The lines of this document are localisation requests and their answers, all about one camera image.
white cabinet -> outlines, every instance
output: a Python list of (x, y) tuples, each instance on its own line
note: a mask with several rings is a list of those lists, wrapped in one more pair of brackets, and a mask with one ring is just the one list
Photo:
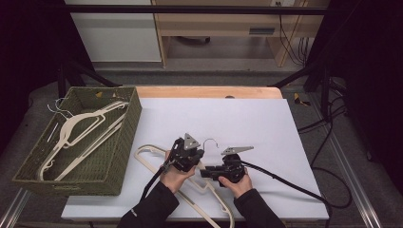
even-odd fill
[[(66, 4), (151, 5), (149, 0), (66, 0)], [(92, 62), (160, 62), (154, 16), (71, 13)]]

person's hand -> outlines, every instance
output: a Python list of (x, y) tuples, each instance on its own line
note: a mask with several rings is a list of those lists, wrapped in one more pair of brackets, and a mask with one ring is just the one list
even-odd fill
[(245, 168), (245, 175), (237, 183), (233, 183), (223, 176), (219, 177), (219, 181), (222, 183), (222, 185), (224, 185), (225, 187), (229, 188), (232, 191), (236, 199), (242, 196), (245, 192), (253, 188), (252, 180), (249, 178), (248, 170), (246, 168)]
[[(169, 153), (170, 151), (166, 151), (165, 159), (168, 158)], [(171, 190), (173, 194), (175, 194), (181, 188), (186, 179), (195, 175), (195, 169), (196, 166), (193, 166), (189, 172), (185, 173), (171, 165), (167, 173), (163, 172), (160, 175), (160, 182), (162, 182), (167, 188), (169, 188), (169, 190)]]

metal clip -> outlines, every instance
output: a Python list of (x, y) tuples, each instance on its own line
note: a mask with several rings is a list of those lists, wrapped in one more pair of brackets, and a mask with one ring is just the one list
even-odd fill
[(222, 151), (222, 155), (238, 154), (240, 152), (253, 149), (253, 146), (241, 146), (241, 147), (228, 147)]
[(200, 146), (201, 144), (197, 142), (193, 137), (191, 137), (189, 134), (185, 133), (184, 134), (184, 149), (189, 150), (196, 148)]

beige hanger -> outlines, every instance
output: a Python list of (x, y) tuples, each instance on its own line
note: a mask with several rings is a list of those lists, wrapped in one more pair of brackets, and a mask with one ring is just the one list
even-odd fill
[[(153, 153), (159, 153), (161, 155), (164, 156), (166, 150), (161, 149), (158, 146), (152, 145), (152, 144), (146, 144), (143, 146), (140, 146), (137, 151), (134, 153), (134, 157), (141, 162), (145, 167), (147, 167), (151, 172), (153, 172), (154, 174), (157, 172), (157, 169), (155, 167), (152, 166), (152, 164), (150, 164), (148, 161), (146, 161), (143, 157), (140, 156), (140, 153), (145, 152), (145, 151), (150, 151)], [(202, 161), (199, 162), (198, 167), (203, 168), (203, 164)], [(214, 194), (214, 196), (219, 200), (221, 206), (222, 206), (222, 211), (227, 213), (229, 218), (230, 218), (230, 228), (233, 228), (235, 225), (235, 221), (234, 221), (234, 215), (231, 211), (231, 209), (229, 208), (229, 206), (225, 203), (225, 201), (222, 199), (222, 197), (217, 193), (216, 189), (214, 188), (214, 186), (210, 183), (209, 180), (204, 179), (206, 185), (204, 187), (201, 187), (200, 185), (198, 185), (194, 180), (192, 180), (192, 178), (188, 179), (189, 181), (191, 181), (194, 185), (196, 185), (196, 187), (201, 190), (202, 192), (205, 192), (207, 189), (211, 190), (211, 192)], [(208, 221), (208, 223), (210, 223), (210, 225), (212, 225), (214, 228), (220, 228), (220, 226), (210, 218), (210, 216), (207, 215), (207, 213), (205, 213), (198, 204), (196, 204), (195, 202), (193, 202), (192, 200), (190, 200), (190, 198), (181, 190), (178, 191), (178, 194), (195, 210), (197, 211), (205, 220)]]
[[(83, 139), (86, 135), (88, 135), (92, 130), (94, 130), (96, 127), (98, 127), (101, 123), (104, 122), (106, 119), (105, 114), (111, 110), (114, 110), (116, 108), (124, 108), (128, 105), (127, 102), (113, 102), (99, 110), (96, 110), (94, 112), (89, 112), (89, 113), (82, 113), (78, 114), (75, 116), (72, 116), (71, 118), (67, 118), (65, 123), (63, 123), (62, 128), (60, 129), (60, 134), (59, 134), (59, 142), (56, 143), (56, 145), (53, 147), (53, 149), (50, 151), (48, 154), (47, 158), (45, 161), (42, 163), (40, 168), (38, 169), (36, 176), (37, 179), (40, 181), (44, 180), (44, 172), (49, 170), (51, 166), (54, 163), (54, 157), (59, 153), (59, 151), (62, 148), (69, 148), (70, 146), (75, 145), (77, 142), (79, 142), (81, 139)], [(74, 128), (74, 126), (87, 118), (93, 118), (95, 117), (97, 120), (92, 123), (86, 130), (84, 130), (76, 139), (74, 139), (72, 142), (68, 141), (68, 138), (71, 135), (71, 131)]]
[(73, 160), (73, 162), (62, 172), (62, 174), (59, 175), (59, 177), (55, 179), (55, 181), (60, 181), (62, 178), (64, 178), (80, 162), (88, 157), (96, 148), (98, 148), (102, 143), (109, 139), (110, 136), (118, 131), (122, 126), (122, 121), (124, 117), (125, 114), (123, 114), (121, 117), (119, 117), (118, 120), (112, 123), (94, 142), (92, 142), (91, 145), (86, 148), (86, 150), (84, 150), (77, 158)]

black sleeve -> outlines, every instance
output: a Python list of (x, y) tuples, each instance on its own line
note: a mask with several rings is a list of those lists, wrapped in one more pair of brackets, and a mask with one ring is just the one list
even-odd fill
[(118, 228), (163, 227), (166, 218), (178, 205), (178, 200), (169, 188), (158, 182), (143, 201), (121, 218)]
[(256, 189), (251, 189), (234, 199), (234, 204), (250, 228), (285, 228)]

